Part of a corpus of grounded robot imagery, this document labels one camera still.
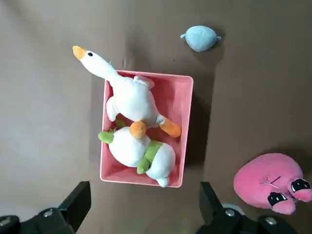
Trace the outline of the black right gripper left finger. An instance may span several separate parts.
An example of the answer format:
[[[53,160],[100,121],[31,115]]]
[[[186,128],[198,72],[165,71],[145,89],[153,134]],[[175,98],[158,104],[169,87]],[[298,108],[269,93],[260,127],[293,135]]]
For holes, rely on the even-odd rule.
[[[40,211],[26,221],[16,215],[0,217],[2,234],[75,234],[91,208],[89,181],[80,182],[58,207]]]

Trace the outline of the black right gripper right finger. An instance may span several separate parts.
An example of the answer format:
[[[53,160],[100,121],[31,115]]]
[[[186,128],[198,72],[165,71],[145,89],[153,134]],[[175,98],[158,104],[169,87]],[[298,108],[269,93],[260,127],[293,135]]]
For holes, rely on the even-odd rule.
[[[204,220],[198,234],[296,234],[278,216],[262,215],[254,221],[233,208],[224,208],[209,182],[201,182],[199,208]]]

